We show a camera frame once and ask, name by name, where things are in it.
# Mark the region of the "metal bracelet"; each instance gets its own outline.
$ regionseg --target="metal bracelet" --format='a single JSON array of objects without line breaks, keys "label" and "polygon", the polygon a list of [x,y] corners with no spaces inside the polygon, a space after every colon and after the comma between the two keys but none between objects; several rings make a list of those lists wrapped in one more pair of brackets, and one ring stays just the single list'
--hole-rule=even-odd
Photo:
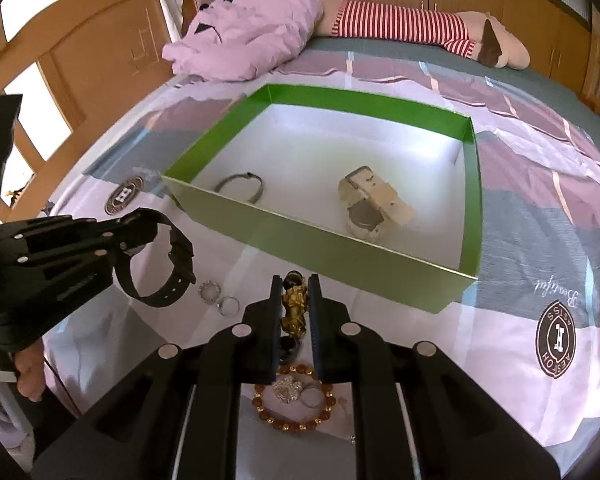
[{"label": "metal bracelet", "polygon": [[251,173],[251,171],[248,171],[247,173],[235,173],[235,174],[229,175],[228,177],[226,177],[226,178],[222,179],[220,182],[218,182],[216,184],[216,186],[214,187],[213,191],[216,193],[220,193],[220,190],[226,184],[228,184],[232,180],[235,180],[236,178],[245,178],[247,180],[254,178],[258,182],[260,182],[260,187],[258,188],[256,193],[250,199],[247,200],[248,203],[255,204],[258,200],[260,200],[262,198],[262,194],[264,193],[264,182],[255,173]]}]

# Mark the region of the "pink bedsheet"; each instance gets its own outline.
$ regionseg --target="pink bedsheet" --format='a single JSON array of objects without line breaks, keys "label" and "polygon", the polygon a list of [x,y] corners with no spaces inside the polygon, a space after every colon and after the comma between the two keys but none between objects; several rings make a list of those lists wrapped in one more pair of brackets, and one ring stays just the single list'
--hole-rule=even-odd
[{"label": "pink bedsheet", "polygon": [[[162,57],[173,61],[174,74],[250,80],[298,56],[321,16],[320,0],[216,0]],[[200,24],[210,28],[196,34]]]}]

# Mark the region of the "silver ring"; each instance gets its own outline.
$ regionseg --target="silver ring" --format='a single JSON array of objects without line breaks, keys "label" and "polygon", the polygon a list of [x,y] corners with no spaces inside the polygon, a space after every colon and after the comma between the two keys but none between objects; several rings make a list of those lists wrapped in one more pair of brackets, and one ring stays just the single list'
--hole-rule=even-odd
[{"label": "silver ring", "polygon": [[240,301],[236,300],[233,296],[222,298],[216,305],[221,316],[233,317],[237,316],[240,312]]},{"label": "silver ring", "polygon": [[[306,400],[304,400],[302,398],[302,394],[304,394],[305,392],[307,392],[308,390],[318,390],[321,394],[322,394],[322,398],[320,399],[320,402],[318,402],[317,404],[309,404],[308,402],[306,402]],[[300,392],[300,402],[302,402],[302,405],[306,408],[320,408],[320,406],[322,406],[322,403],[324,402],[324,393],[322,392],[322,389],[320,386],[318,386],[317,384],[308,384],[307,386],[305,386],[302,391]]]},{"label": "silver ring", "polygon": [[202,298],[202,301],[209,305],[218,302],[218,299],[220,298],[220,291],[220,285],[211,280],[207,280],[198,287],[198,294],[200,295],[200,298]]},{"label": "silver ring", "polygon": [[247,200],[247,202],[249,202],[250,204],[255,204],[258,200],[260,200],[262,198],[262,194],[264,193],[264,182],[255,173],[251,173],[251,171],[248,171],[247,173],[235,173],[235,174],[229,175],[228,177],[222,179],[220,182],[218,182],[216,184],[216,186],[214,187],[214,192],[220,193],[220,190],[226,184],[228,184],[232,180],[235,180],[236,178],[245,178],[247,180],[254,178],[258,182],[260,182],[260,187],[254,193],[254,195],[250,199]]}]

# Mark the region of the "printed logo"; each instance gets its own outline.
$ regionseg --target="printed logo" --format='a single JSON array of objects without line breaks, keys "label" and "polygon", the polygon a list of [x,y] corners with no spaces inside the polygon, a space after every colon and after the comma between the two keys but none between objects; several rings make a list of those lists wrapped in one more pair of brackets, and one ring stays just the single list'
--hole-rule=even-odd
[{"label": "printed logo", "polygon": [[555,294],[560,294],[565,297],[568,306],[571,308],[578,306],[578,291],[562,286],[553,275],[548,280],[536,280],[534,294],[540,294],[543,298],[546,298],[547,295],[554,296]]},{"label": "printed logo", "polygon": [[540,316],[536,329],[536,355],[542,371],[561,377],[573,361],[576,327],[569,309],[560,301],[550,304]]},{"label": "printed logo", "polygon": [[115,215],[128,206],[144,186],[142,177],[135,176],[126,182],[123,182],[111,193],[107,203],[104,205],[104,211],[108,215]]}]

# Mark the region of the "silver brooch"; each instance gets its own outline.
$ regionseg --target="silver brooch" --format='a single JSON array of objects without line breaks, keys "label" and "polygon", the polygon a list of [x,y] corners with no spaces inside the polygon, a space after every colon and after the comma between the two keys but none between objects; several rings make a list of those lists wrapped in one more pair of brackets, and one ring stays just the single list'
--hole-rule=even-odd
[{"label": "silver brooch", "polygon": [[206,304],[214,304],[220,298],[220,285],[208,280],[198,287],[198,294]]},{"label": "silver brooch", "polygon": [[283,375],[273,383],[273,391],[276,397],[285,404],[298,400],[304,385],[296,381],[291,375]]}]

